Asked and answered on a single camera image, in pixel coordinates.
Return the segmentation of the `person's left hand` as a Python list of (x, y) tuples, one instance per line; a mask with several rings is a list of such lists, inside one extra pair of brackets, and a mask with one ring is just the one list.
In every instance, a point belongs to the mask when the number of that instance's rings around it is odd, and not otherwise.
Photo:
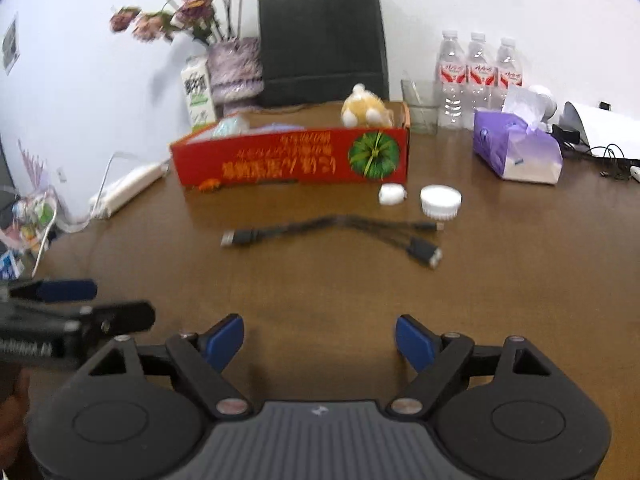
[(30, 408), (30, 376), (21, 370), (13, 393), (1, 403), (1, 471), (5, 472), (17, 459), (26, 438), (25, 419)]

